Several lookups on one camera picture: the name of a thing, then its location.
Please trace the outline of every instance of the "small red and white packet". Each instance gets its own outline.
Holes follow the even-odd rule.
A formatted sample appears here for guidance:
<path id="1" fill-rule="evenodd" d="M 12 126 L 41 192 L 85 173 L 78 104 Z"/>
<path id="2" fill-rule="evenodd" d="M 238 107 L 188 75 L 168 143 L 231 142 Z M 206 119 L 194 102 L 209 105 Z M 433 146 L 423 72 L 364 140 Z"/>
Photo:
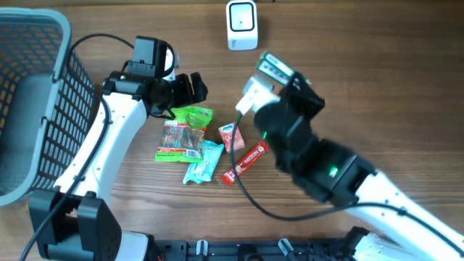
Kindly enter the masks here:
<path id="1" fill-rule="evenodd" d="M 252 150 L 250 150 L 245 155 L 245 157 L 242 157 L 236 163 L 235 170 L 237 171 L 237 174 L 241 176 L 245 172 L 245 170 L 251 167 L 253 163 L 256 162 L 261 157 L 261 155 L 269 151 L 270 151 L 270 147 L 263 140 L 258 142 L 258 144 L 256 144 L 256 146 Z M 233 185 L 233 183 L 237 179 L 235 174 L 233 174 L 232 169 L 224 173 L 221 178 L 223 179 L 224 183 L 227 186 Z"/>
<path id="2" fill-rule="evenodd" d="M 219 128 L 219 133 L 221 138 L 223 138 L 225 150 L 227 153 L 231 153 L 231 141 L 232 141 L 232 131 L 235 123 L 230 123 Z M 243 149 L 245 147 L 244 139 L 241 137 L 239 127 L 235 132 L 235 139 L 233 140 L 233 150 Z"/>

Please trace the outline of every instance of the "tabletop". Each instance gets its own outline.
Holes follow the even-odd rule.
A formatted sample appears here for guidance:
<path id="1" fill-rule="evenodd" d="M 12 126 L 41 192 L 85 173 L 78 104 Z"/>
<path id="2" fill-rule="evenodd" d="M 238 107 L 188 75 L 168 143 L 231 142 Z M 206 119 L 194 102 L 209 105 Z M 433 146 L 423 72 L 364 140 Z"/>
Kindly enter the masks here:
<path id="1" fill-rule="evenodd" d="M 237 117 L 234 107 L 259 55 L 268 50 L 315 84 L 326 107 L 315 132 L 359 152 L 408 196 L 464 233 L 464 4 L 410 1 L 258 4 L 259 46 L 230 51 L 224 4 L 61 7 L 73 40 L 89 33 L 161 38 L 180 54 L 179 73 L 200 72 L 209 89 L 198 104 L 214 110 L 205 138 Z M 78 53 L 96 83 L 119 70 L 132 50 L 111 39 Z M 240 131 L 246 154 L 259 140 L 253 116 Z M 220 179 L 183 185 L 188 163 L 155 162 L 163 120 L 150 117 L 116 176 L 110 209 L 123 229 L 156 239 L 245 240 L 334 237 L 364 224 L 345 213 L 284 223 L 265 217 L 240 188 Z M 330 207 L 303 193 L 265 154 L 243 175 L 271 212 L 301 215 Z M 27 201 L 0 209 L 0 260 L 17 260 L 33 234 Z M 30 260 L 39 259 L 36 248 Z"/>

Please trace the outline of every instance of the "green led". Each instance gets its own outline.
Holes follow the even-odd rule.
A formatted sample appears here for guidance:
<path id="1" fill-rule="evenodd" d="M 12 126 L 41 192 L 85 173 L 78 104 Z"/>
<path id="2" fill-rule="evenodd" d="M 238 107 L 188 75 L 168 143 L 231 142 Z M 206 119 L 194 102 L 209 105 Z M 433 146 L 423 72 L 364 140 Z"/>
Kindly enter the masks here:
<path id="1" fill-rule="evenodd" d="M 336 174 L 339 172 L 339 169 L 336 167 L 332 167 L 330 173 L 328 174 L 330 177 L 335 178 Z"/>

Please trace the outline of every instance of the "gray plastic basket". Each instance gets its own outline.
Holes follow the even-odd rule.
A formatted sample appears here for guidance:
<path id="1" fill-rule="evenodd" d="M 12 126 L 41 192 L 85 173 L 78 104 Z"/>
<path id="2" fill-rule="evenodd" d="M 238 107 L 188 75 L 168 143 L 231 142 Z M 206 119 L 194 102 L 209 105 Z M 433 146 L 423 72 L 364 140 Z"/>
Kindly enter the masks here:
<path id="1" fill-rule="evenodd" d="M 0 206 L 51 189 L 91 127 L 96 99 L 66 72 L 70 40 L 57 11 L 0 8 Z M 70 61 L 93 88 L 76 53 Z"/>

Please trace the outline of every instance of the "light blue package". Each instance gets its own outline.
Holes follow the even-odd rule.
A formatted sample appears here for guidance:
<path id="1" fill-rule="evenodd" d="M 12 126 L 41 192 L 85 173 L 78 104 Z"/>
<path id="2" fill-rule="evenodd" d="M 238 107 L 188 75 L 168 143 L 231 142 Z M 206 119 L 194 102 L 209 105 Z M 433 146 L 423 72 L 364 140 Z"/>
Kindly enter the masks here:
<path id="1" fill-rule="evenodd" d="M 224 144 L 217 145 L 212 141 L 203 140 L 201 150 L 203 162 L 191 163 L 188 167 L 183 183 L 194 181 L 200 184 L 203 181 L 211 181 L 212 174 L 218 164 L 220 155 L 223 153 Z"/>

